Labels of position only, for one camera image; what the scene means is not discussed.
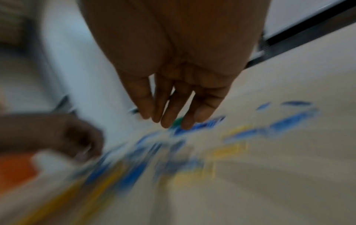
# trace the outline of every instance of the hand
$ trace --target hand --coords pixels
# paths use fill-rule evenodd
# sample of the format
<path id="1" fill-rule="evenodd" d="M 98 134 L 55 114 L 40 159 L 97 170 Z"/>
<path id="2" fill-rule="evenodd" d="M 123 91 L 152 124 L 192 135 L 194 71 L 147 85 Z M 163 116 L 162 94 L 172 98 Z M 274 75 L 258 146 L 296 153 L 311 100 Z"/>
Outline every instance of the hand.
<path id="1" fill-rule="evenodd" d="M 189 129 L 213 114 L 245 67 L 269 2 L 84 0 L 81 9 L 144 119 L 170 127 L 195 92 L 181 124 Z"/>
<path id="2" fill-rule="evenodd" d="M 0 124 L 0 152 L 51 148 L 70 157 L 88 150 L 95 157 L 103 148 L 102 132 L 70 114 L 8 115 Z"/>

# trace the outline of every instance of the fist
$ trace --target fist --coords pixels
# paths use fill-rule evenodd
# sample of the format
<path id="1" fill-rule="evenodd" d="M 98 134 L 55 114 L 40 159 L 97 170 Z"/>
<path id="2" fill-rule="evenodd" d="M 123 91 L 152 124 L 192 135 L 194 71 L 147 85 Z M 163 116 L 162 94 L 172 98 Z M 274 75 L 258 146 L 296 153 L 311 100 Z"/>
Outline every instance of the fist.
<path id="1" fill-rule="evenodd" d="M 213 114 L 244 69 L 269 3 L 83 0 L 81 10 L 144 119 L 170 127 L 195 93 L 181 123 L 189 129 Z M 148 79 L 152 74 L 154 97 Z"/>
<path id="2" fill-rule="evenodd" d="M 4 141 L 0 149 L 35 150 L 51 148 L 69 157 L 86 153 L 99 156 L 103 133 L 69 114 L 10 115 L 0 118 Z"/>

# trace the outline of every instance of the blurred hand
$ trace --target blurred hand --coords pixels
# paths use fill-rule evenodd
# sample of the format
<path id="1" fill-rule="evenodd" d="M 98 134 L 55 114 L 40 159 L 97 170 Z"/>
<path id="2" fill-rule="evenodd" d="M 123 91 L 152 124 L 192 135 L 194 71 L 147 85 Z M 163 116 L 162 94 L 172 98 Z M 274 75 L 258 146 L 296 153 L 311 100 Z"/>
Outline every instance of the blurred hand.
<path id="1" fill-rule="evenodd" d="M 213 114 L 244 69 L 269 2 L 83 0 L 81 9 L 144 119 L 170 127 L 195 92 L 181 124 L 189 129 Z"/>
<path id="2" fill-rule="evenodd" d="M 103 134 L 70 114 L 8 115 L 0 117 L 0 152 L 51 148 L 70 157 L 88 150 L 99 156 Z"/>

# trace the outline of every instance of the yellow object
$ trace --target yellow object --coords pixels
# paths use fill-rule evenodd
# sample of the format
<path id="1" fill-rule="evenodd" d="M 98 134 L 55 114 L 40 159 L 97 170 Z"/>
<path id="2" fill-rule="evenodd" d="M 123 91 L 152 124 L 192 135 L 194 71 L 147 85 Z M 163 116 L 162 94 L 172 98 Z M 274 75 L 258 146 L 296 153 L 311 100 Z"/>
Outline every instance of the yellow object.
<path id="1" fill-rule="evenodd" d="M 86 224 L 95 214 L 103 210 L 109 203 L 110 198 L 107 196 L 105 199 L 100 199 L 102 194 L 111 187 L 116 181 L 118 181 L 125 173 L 126 166 L 120 162 L 116 168 L 99 183 L 95 189 L 89 194 L 88 200 L 84 203 L 83 209 L 80 211 L 77 219 L 74 220 L 73 225 Z"/>
<path id="2" fill-rule="evenodd" d="M 254 127 L 255 127 L 255 126 L 254 126 L 253 124 L 250 124 L 250 125 L 244 125 L 244 126 L 235 128 L 235 129 L 229 131 L 228 133 L 224 134 L 224 135 L 222 136 L 222 138 L 223 138 L 223 139 L 224 139 L 224 138 L 227 138 L 227 137 L 229 137 L 229 136 L 232 136 L 232 135 L 234 135 L 234 134 L 240 133 L 240 132 L 242 132 L 242 131 L 246 131 L 246 130 L 252 129 L 252 128 L 254 128 Z"/>
<path id="3" fill-rule="evenodd" d="M 160 185 L 183 186 L 192 182 L 201 181 L 204 179 L 215 178 L 215 164 L 208 163 L 203 168 L 198 168 L 193 171 L 183 171 L 174 175 L 163 174 L 160 178 Z"/>
<path id="4" fill-rule="evenodd" d="M 231 156 L 236 156 L 241 153 L 246 152 L 247 150 L 247 143 L 239 143 L 234 145 L 224 146 L 213 151 L 209 151 L 204 155 L 206 160 L 219 160 L 228 158 Z"/>
<path id="5" fill-rule="evenodd" d="M 38 210 L 31 213 L 29 216 L 23 218 L 14 225 L 32 225 L 40 222 L 48 215 L 56 212 L 71 199 L 73 199 L 80 191 L 84 183 L 84 180 L 75 182 L 69 189 L 58 195 L 48 203 L 41 206 Z"/>

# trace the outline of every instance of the palm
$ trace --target palm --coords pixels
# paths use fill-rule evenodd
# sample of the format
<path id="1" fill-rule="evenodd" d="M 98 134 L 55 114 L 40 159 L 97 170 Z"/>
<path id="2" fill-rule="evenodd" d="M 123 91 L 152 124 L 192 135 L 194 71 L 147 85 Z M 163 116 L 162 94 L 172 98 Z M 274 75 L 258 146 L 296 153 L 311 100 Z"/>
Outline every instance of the palm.
<path id="1" fill-rule="evenodd" d="M 227 95 L 260 35 L 269 1 L 83 3 L 93 36 L 144 119 L 152 117 L 169 127 L 195 92 L 182 121 L 188 129 L 208 119 Z M 151 74 L 155 74 L 155 98 L 148 80 Z"/>

